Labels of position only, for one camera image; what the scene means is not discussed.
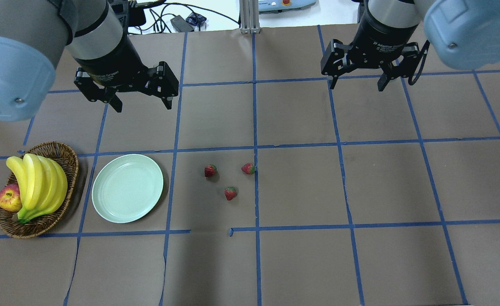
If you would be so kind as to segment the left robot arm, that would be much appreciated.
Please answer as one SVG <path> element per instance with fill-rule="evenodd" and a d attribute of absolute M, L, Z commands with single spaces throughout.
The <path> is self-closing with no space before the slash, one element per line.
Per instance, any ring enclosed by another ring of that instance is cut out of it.
<path fill-rule="evenodd" d="M 74 83 L 89 102 L 122 112 L 118 93 L 154 96 L 170 110 L 179 80 L 164 62 L 147 67 L 129 39 L 127 0 L 0 0 L 0 121 L 32 118 L 63 51 L 79 64 Z"/>

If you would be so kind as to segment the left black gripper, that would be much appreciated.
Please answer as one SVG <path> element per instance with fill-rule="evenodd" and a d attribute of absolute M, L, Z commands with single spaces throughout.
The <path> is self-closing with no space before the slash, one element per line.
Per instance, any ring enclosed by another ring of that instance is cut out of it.
<path fill-rule="evenodd" d="M 88 101 L 103 102 L 118 113 L 122 112 L 122 101 L 116 96 L 116 89 L 157 97 L 167 110 L 172 109 L 173 99 L 179 95 L 179 80 L 167 62 L 160 61 L 148 68 L 128 36 L 123 36 L 112 51 L 100 58 L 76 61 L 80 65 L 74 78 L 77 89 Z"/>

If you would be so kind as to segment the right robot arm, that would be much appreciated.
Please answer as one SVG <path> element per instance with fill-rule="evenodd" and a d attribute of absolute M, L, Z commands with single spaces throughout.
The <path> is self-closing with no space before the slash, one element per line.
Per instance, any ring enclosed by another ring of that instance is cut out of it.
<path fill-rule="evenodd" d="M 430 46 L 456 70 L 500 62 L 500 0 L 362 0 L 351 43 L 333 39 L 321 74 L 334 89 L 340 76 L 359 68 L 381 69 L 378 90 L 391 80 L 414 85 Z"/>

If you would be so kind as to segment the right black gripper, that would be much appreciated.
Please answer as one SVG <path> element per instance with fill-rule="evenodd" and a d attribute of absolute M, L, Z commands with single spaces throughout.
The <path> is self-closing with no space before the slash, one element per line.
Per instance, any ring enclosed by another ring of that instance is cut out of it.
<path fill-rule="evenodd" d="M 409 39 L 419 23 L 417 8 L 365 8 L 350 45 L 331 40 L 324 51 L 321 74 L 327 76 L 329 89 L 334 90 L 339 77 L 353 72 L 355 67 L 380 68 L 380 92 L 398 77 L 413 81 L 420 48 Z"/>

